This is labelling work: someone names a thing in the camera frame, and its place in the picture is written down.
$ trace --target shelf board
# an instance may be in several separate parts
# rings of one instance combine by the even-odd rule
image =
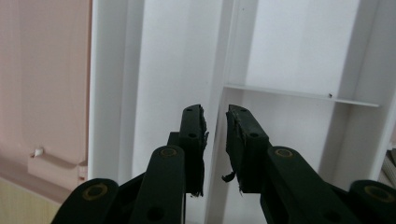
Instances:
[[[340,98],[336,98],[336,97],[329,97],[329,96],[323,96],[323,95],[317,95],[317,94],[311,94],[311,93],[303,93],[303,92],[297,92],[297,91],[281,91],[281,90],[262,88],[262,87],[244,86],[244,85],[238,85],[238,84],[233,84],[233,83],[226,83],[226,84],[224,84],[224,87],[228,88],[228,89],[233,89],[233,90],[259,91],[259,92],[266,92],[266,93],[272,93],[272,94],[280,94],[280,95],[304,97],[304,98],[317,99],[317,100],[332,101],[332,102],[348,104],[348,105],[362,105],[362,106],[370,106],[370,107],[379,107],[379,105],[367,103],[367,102],[340,99]]]

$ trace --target white shelving unit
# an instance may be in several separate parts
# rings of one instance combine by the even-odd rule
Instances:
[[[93,1],[90,177],[123,183],[201,104],[205,197],[189,223],[260,223],[225,153],[228,104],[343,189],[377,179],[396,121],[396,3]]]

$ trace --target white panel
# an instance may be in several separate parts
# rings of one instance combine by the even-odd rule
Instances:
[[[379,0],[361,0],[347,50],[339,97],[354,99]]]
[[[245,46],[251,49],[247,71],[231,72],[230,82],[335,96],[358,3],[259,1],[251,46]]]
[[[89,178],[119,179],[127,6],[126,0],[92,4]]]
[[[334,182],[348,189],[360,178],[378,179],[395,122],[396,2],[379,1],[355,98],[378,102],[378,109],[354,107]]]
[[[223,97],[215,143],[218,151],[216,167],[211,180],[211,209],[207,210],[208,223],[262,223],[264,215],[260,206],[260,195],[241,196],[236,179],[229,184],[220,179],[222,175],[231,172],[229,157],[225,152],[224,113],[228,104],[248,108],[274,146],[296,149],[318,171],[323,151],[327,149],[325,144],[331,131],[329,126],[334,103],[240,90],[226,90]]]
[[[166,145],[170,132],[179,130],[183,108],[195,104],[209,108],[220,12],[220,1],[145,2],[133,176],[145,172],[152,151]],[[213,112],[206,110],[205,117],[210,119],[210,114]],[[215,123],[208,123],[208,130],[212,142]],[[205,151],[206,178],[210,178],[211,157],[209,143]],[[207,199],[188,197],[186,220],[204,223]]]
[[[139,0],[128,3],[120,114],[119,184],[128,181],[132,176],[144,5],[145,3]]]

